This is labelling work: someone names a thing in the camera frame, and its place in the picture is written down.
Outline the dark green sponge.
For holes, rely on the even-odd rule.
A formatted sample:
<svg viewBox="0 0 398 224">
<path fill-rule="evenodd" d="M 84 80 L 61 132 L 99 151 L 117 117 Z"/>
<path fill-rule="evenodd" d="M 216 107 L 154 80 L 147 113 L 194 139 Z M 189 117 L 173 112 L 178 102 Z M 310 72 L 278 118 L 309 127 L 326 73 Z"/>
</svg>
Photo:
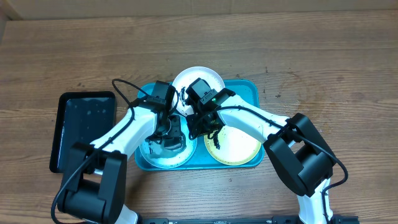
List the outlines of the dark green sponge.
<svg viewBox="0 0 398 224">
<path fill-rule="evenodd" d="M 167 150 L 179 150 L 184 147 L 183 134 L 169 134 L 164 137 L 164 148 Z"/>
</svg>

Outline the light blue plate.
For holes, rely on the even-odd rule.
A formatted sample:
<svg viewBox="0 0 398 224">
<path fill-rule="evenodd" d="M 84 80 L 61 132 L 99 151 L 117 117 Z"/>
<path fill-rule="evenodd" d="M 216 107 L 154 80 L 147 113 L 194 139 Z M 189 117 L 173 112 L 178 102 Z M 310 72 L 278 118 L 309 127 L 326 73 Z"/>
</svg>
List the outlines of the light blue plate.
<svg viewBox="0 0 398 224">
<path fill-rule="evenodd" d="M 152 166 L 161 169 L 171 169 L 186 163 L 194 154 L 197 148 L 197 140 L 190 140 L 188 137 L 187 120 L 180 116 L 181 131 L 184 138 L 184 147 L 179 150 L 167 150 L 164 148 L 164 140 L 155 140 L 154 137 L 145 139 L 139 146 L 144 159 Z"/>
</svg>

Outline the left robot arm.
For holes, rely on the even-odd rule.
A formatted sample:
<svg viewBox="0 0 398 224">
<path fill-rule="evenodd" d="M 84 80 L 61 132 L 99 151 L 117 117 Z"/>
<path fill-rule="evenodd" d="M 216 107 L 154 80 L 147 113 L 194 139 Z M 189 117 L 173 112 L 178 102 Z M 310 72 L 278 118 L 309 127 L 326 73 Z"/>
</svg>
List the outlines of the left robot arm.
<svg viewBox="0 0 398 224">
<path fill-rule="evenodd" d="M 90 144 L 75 143 L 52 202 L 52 220 L 59 222 L 59 210 L 80 223 L 139 223 L 139 215 L 124 203 L 127 161 L 145 139 L 170 129 L 167 118 L 174 108 L 172 100 L 136 99 L 105 135 Z"/>
</svg>

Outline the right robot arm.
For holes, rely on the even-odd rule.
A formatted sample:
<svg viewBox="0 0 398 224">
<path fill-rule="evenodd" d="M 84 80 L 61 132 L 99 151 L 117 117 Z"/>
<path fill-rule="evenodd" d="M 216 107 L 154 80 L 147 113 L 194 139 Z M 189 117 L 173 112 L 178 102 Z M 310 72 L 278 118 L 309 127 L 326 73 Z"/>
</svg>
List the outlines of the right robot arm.
<svg viewBox="0 0 398 224">
<path fill-rule="evenodd" d="M 303 114 L 277 116 L 245 102 L 229 89 L 187 88 L 191 138 L 218 134 L 223 126 L 237 128 L 258 140 L 280 180 L 298 197 L 302 223 L 329 223 L 327 196 L 336 157 L 313 123 Z"/>
</svg>

